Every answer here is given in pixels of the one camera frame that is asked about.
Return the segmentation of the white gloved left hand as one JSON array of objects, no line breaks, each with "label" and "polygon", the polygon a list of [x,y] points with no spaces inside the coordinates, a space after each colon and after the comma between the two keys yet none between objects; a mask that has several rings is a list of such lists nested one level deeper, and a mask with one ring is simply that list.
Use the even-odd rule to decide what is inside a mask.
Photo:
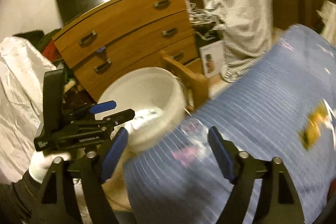
[{"label": "white gloved left hand", "polygon": [[41,184],[49,170],[49,167],[57,157],[61,157],[64,161],[68,161],[71,159],[71,154],[69,152],[60,151],[34,151],[28,168],[30,176],[36,182]]}]

